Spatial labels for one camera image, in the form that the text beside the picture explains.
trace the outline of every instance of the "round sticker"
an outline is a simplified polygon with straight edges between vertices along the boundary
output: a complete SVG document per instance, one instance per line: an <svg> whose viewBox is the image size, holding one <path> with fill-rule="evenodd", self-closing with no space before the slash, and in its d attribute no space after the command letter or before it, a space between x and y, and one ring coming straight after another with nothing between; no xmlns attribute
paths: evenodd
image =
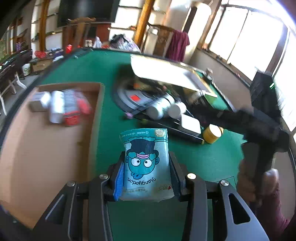
<svg viewBox="0 0 296 241"><path fill-rule="evenodd" d="M155 135L157 137L163 137L165 135L165 132L163 130L161 130L161 129L156 129L155 130Z"/></svg>

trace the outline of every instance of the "white bucket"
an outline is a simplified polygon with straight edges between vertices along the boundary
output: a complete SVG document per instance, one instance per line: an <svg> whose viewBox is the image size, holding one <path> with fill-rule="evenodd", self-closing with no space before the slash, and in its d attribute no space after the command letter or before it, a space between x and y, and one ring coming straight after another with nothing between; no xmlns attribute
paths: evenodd
<svg viewBox="0 0 296 241"><path fill-rule="evenodd" d="M24 64L22 67L22 72L24 74L24 76L27 76L30 74L30 68L31 68L31 64Z"/></svg>

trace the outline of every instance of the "tissue packet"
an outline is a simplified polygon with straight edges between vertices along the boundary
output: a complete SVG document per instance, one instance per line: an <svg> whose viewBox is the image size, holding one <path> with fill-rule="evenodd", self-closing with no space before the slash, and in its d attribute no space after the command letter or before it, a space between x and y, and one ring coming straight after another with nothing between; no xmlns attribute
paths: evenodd
<svg viewBox="0 0 296 241"><path fill-rule="evenodd" d="M126 155L121 200L159 202L174 196L167 129L133 129L120 134Z"/></svg>

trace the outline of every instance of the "red and gray package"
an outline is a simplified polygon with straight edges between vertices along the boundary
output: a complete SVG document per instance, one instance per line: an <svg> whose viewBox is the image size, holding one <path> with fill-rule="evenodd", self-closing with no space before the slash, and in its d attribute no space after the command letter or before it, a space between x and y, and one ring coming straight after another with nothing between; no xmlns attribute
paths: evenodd
<svg viewBox="0 0 296 241"><path fill-rule="evenodd" d="M79 91L76 91L77 105L82 114L89 115L91 113L91 105L87 98Z"/></svg>
<svg viewBox="0 0 296 241"><path fill-rule="evenodd" d="M63 90L65 100L64 120L67 126L77 125L80 122L80 111L74 89Z"/></svg>

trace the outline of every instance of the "maroon sleeve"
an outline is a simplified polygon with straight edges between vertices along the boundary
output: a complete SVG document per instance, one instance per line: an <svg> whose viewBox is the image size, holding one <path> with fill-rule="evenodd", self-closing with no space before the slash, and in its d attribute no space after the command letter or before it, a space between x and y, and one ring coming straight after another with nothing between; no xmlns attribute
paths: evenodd
<svg viewBox="0 0 296 241"><path fill-rule="evenodd" d="M262 200L262 205L257 210L257 218L270 241L277 240L289 224L290 220L285 219L281 213L279 184L271 195Z"/></svg>

